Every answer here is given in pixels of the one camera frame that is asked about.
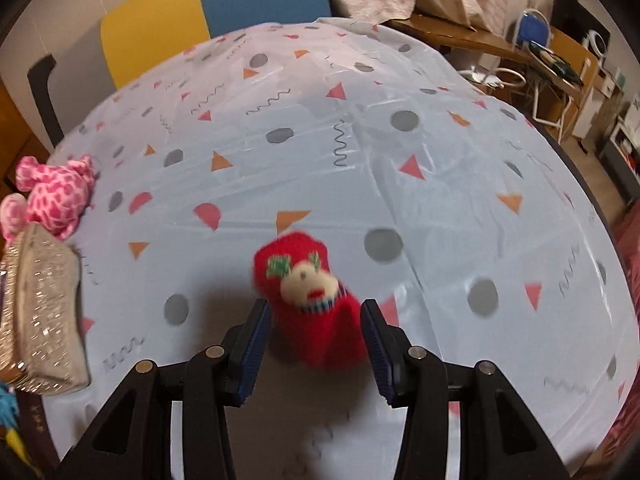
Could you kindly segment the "wooden side desk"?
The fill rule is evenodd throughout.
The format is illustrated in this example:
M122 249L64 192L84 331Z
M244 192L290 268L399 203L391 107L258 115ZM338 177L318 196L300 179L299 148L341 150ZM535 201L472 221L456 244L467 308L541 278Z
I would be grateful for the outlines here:
M486 32L486 30L465 28L440 18L417 13L413 13L408 20L391 20L386 25L428 44L439 50L442 55L450 51L472 52L492 55L500 61L507 60L526 66L534 73L530 83L534 89L534 121L555 129L559 143L562 143L572 132L573 127L570 122L577 119L585 90L588 87L586 76L591 67L590 58L584 59L580 71L580 84L578 84L577 80L567 80L555 70L558 63L550 64L554 53L547 48L539 47L539 55L536 55L529 49L530 44L524 44L523 47L514 46L505 39L491 32ZM563 108L556 122L549 122L547 119L537 116L539 97L543 86L552 86L561 93Z

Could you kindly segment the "black monitor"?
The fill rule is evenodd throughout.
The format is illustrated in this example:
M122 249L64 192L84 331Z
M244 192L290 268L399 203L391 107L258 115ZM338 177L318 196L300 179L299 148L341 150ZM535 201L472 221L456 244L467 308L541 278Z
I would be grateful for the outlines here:
M550 24L594 54L608 53L611 33L578 0L553 0Z

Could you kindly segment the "blue folding chair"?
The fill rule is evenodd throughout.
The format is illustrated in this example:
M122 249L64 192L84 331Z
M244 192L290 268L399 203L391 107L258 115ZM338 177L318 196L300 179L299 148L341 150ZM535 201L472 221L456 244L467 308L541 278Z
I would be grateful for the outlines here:
M521 48L534 42L547 47L551 39L551 27L547 18L537 9L525 9L515 23L512 46Z

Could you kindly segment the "red christmas sock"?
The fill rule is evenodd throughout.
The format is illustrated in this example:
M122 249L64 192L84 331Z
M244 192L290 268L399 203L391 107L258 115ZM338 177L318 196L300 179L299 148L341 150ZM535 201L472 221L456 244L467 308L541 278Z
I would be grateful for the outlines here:
M254 255L254 283L298 362L337 372L366 359L360 302L331 272L320 240L292 232L262 246Z

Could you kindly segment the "blue smiling plush toy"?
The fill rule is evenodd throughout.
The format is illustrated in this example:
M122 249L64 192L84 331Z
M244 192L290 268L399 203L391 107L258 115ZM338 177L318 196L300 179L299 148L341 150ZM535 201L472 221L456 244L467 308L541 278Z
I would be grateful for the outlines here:
M0 384L0 425L6 430L15 429L19 418L20 409L15 393L11 387L2 382Z

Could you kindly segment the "grey yellow blue chair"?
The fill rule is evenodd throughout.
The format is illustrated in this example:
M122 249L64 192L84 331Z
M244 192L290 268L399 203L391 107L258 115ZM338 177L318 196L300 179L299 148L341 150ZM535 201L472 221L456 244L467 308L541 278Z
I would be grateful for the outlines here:
M126 0L27 73L52 144L102 101L206 40L262 23L325 18L330 0Z

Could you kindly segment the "pink spotted plush toy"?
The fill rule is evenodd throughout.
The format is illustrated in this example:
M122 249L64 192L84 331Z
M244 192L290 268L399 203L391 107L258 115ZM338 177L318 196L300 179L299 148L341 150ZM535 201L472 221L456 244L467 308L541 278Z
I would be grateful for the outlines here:
M78 228L96 185L89 155L69 159L62 166L40 164L25 156L16 167L18 193L1 202L1 234L12 243L29 223L37 223L58 240L67 240Z

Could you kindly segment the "patterned white tablecloth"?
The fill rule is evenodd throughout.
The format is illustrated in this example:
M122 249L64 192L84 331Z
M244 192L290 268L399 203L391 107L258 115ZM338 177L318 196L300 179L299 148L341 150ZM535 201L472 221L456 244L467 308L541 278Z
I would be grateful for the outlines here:
M204 42L105 99L51 160L84 155L91 382L43 403L59 453L138 361L184 361L242 322L255 252L291 232L415 344L495 362L570 471L634 381L634 307L577 171L399 32L328 18Z

